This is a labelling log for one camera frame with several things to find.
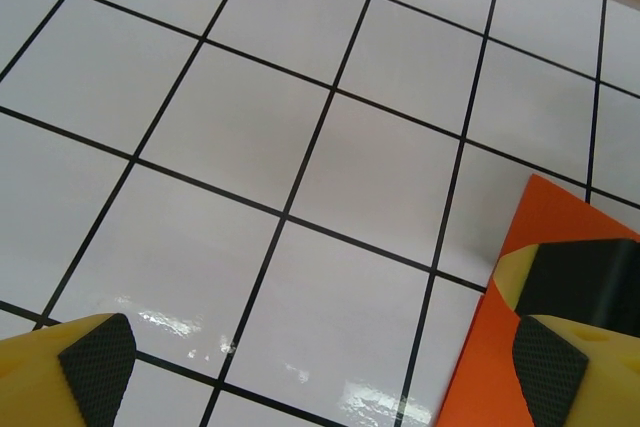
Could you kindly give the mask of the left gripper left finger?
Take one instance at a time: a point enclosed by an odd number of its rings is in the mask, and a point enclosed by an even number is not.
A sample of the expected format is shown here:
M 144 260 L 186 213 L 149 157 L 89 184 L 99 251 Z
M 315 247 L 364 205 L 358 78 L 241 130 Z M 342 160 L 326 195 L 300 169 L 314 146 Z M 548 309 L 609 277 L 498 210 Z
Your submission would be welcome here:
M 112 426 L 136 360 L 122 313 L 1 341 L 3 426 Z

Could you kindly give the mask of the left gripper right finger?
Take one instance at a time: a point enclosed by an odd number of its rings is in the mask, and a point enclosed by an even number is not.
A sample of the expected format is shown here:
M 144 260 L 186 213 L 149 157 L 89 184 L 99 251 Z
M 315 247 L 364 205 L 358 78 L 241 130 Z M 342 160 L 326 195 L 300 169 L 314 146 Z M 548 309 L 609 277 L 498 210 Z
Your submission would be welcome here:
M 535 426 L 639 425 L 637 337 L 553 316 L 524 316 L 512 359 Z

